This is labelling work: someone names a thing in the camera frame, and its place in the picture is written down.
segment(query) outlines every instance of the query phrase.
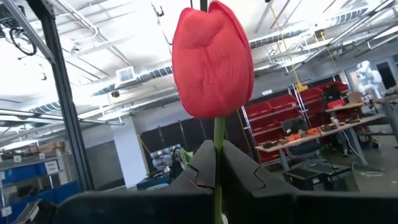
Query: green stem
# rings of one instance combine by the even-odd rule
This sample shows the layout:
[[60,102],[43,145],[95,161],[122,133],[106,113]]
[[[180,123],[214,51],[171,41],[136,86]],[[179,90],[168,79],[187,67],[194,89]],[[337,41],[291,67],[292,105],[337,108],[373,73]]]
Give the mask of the green stem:
[[214,147],[216,150],[216,187],[215,187],[215,224],[222,224],[221,202],[222,189],[220,184],[220,155],[224,144],[225,118],[215,118]]

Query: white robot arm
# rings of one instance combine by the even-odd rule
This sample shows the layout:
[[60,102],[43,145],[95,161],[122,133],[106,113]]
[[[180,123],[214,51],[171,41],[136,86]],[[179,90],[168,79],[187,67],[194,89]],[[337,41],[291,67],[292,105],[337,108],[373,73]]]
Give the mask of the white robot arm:
[[382,82],[382,79],[377,70],[371,69],[370,64],[369,61],[363,61],[357,65],[358,90],[363,96],[367,96],[369,91],[373,91],[376,98],[381,98],[378,84]]

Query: blue bin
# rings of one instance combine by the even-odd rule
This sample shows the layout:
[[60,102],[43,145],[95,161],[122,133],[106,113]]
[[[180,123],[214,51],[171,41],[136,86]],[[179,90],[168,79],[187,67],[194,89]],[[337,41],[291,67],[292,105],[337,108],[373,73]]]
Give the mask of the blue bin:
[[37,169],[34,165],[26,165],[20,167],[10,168],[4,171],[5,179],[2,180],[3,184],[10,184],[22,180],[31,179],[37,176]]
[[36,170],[37,170],[37,174],[38,175],[47,175],[47,169],[45,168],[45,162],[41,162],[39,164],[36,164]]
[[38,193],[37,195],[27,198],[29,202],[33,202],[38,199],[42,199],[48,202],[54,202],[55,201],[54,190],[45,190],[43,192]]
[[12,214],[8,216],[8,223],[13,223],[15,220],[17,220],[18,216],[26,208],[28,202],[29,201],[27,199],[22,199],[11,204]]
[[60,204],[65,201],[68,197],[80,193],[80,186],[77,181],[73,181],[57,187],[54,190],[55,203]]

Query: red tulip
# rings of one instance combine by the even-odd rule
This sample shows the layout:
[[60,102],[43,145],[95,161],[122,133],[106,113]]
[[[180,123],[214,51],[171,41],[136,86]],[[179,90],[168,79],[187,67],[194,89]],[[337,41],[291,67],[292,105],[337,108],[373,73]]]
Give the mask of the red tulip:
[[254,69],[250,45],[230,8],[186,8],[174,33],[174,80],[185,110],[196,118],[227,116],[246,104]]

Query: air vent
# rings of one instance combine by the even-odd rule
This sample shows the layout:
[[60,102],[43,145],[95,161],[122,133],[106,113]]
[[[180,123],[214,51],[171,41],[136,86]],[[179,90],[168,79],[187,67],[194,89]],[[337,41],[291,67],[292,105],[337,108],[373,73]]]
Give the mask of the air vent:
[[119,87],[120,85],[134,81],[137,78],[137,75],[134,73],[133,67],[122,68],[116,71],[116,83],[115,87]]

